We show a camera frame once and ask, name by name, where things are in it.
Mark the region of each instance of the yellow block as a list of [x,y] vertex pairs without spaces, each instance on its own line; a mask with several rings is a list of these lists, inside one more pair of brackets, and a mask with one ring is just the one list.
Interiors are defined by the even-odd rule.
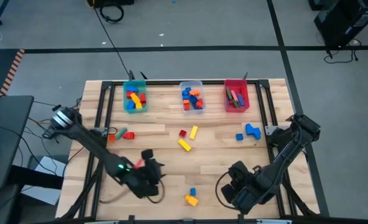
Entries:
[[196,206],[198,204],[198,199],[196,199],[194,196],[186,195],[185,200],[192,206]]
[[135,94],[135,93],[132,93],[130,94],[130,97],[132,98],[132,100],[134,101],[134,103],[137,105],[137,104],[141,104],[140,102],[140,98]]
[[191,134],[190,134],[190,139],[194,139],[195,138],[195,135],[196,135],[196,132],[197,131],[198,131],[198,127],[197,126],[192,127]]
[[178,143],[179,143],[181,146],[183,146],[183,148],[184,148],[187,152],[189,152],[189,151],[191,150],[191,146],[190,146],[187,142],[185,142],[184,140],[180,139],[180,140],[178,140]]

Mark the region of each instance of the wooden tabletop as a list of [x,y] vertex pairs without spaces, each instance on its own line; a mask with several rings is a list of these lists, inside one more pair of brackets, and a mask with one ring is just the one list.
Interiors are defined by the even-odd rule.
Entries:
[[[102,81],[87,81],[83,92],[80,113],[87,128],[94,126],[98,99]],[[285,121],[293,114],[285,79],[270,79],[270,89],[274,100],[278,124],[289,125]],[[217,179],[237,161],[243,161],[250,170],[256,165],[269,164],[265,136],[262,130],[259,104],[254,85],[248,85],[251,107],[245,113],[227,113],[224,109],[223,86],[204,85],[207,109],[203,114],[185,115],[182,111],[181,95],[178,85],[147,86],[147,103],[149,110],[141,114],[128,114],[123,110],[123,89],[115,89],[111,127],[126,127],[136,134],[135,140],[118,140],[108,143],[110,152],[126,156],[133,162],[140,159],[144,149],[153,149],[155,158],[165,164],[162,173],[167,174],[162,180],[166,186],[166,196],[159,204],[152,204],[146,199],[138,199],[127,193],[116,202],[100,203],[98,220],[127,220],[135,215],[136,220],[166,219],[228,219],[237,218],[238,211],[224,208],[219,204],[214,193]],[[265,91],[262,90],[267,117],[271,124]],[[104,124],[109,93],[106,93],[101,124]],[[244,133],[244,126],[251,123],[262,130],[262,138],[255,140],[246,136],[243,141],[236,141],[236,133]],[[185,138],[192,146],[186,152],[179,144],[178,133],[181,129],[189,132],[192,126],[198,126],[194,140]],[[81,145],[74,142],[70,157]],[[71,160],[67,167],[56,217],[62,216],[73,204],[82,191],[89,152],[82,150]],[[289,167],[293,188],[304,202],[314,211],[319,212],[311,177],[303,154]],[[225,177],[220,186],[229,182]],[[190,188],[196,188],[199,204],[196,207],[185,202],[185,195]],[[120,186],[107,175],[103,175],[100,200],[110,200],[125,192],[127,187]],[[283,195],[285,211],[289,214],[286,194]],[[93,191],[90,192],[86,214],[90,214]],[[276,199],[265,205],[256,205],[245,218],[278,218]]]

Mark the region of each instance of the teal plastic bin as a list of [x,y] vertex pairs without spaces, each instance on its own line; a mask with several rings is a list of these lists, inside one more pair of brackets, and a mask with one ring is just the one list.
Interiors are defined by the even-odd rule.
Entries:
[[127,81],[123,83],[123,108],[124,110],[126,110],[128,113],[143,113],[143,112],[147,112],[148,110],[148,100],[147,103],[145,104],[145,106],[142,106],[142,109],[129,109],[127,107],[127,105],[129,104],[129,101],[131,101],[130,99],[127,99],[126,97],[126,89],[129,86],[135,86],[139,89],[139,92],[137,93],[137,96],[139,96],[140,98],[140,94],[141,93],[145,93],[145,99],[148,99],[148,94],[147,94],[147,84],[145,83],[144,80],[133,80],[133,81]]

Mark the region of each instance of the green block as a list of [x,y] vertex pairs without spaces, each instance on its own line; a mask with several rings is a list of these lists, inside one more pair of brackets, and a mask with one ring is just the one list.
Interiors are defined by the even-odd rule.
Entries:
[[232,100],[232,102],[234,103],[234,105],[235,105],[236,108],[239,108],[238,102],[236,102],[235,100]]
[[228,88],[226,88],[226,91],[227,91],[227,96],[230,100],[232,100],[232,95],[231,95],[231,92],[229,91]]
[[116,135],[116,139],[119,140],[122,138],[122,135],[127,132],[127,128],[122,128],[119,134]]

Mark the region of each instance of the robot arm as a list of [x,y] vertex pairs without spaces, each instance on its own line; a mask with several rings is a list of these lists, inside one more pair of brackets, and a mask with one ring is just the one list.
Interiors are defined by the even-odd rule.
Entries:
[[106,149],[106,141],[101,133],[86,129],[81,124],[81,114],[77,110],[63,108],[58,111],[51,119],[50,127],[56,134],[80,142],[104,163],[108,175],[120,185],[126,184],[138,198],[159,194],[157,184],[163,176],[160,171],[163,164],[152,158],[151,149],[142,152],[145,167],[135,169],[127,158],[110,153]]
[[269,139],[269,144],[281,149],[281,153],[270,165],[253,168],[253,173],[238,161],[233,164],[228,174],[230,184],[221,188],[224,198],[242,214],[248,214],[254,205],[265,204],[279,190],[282,174],[293,162],[301,150],[320,136],[320,126],[305,115],[293,115],[288,129],[276,129]]

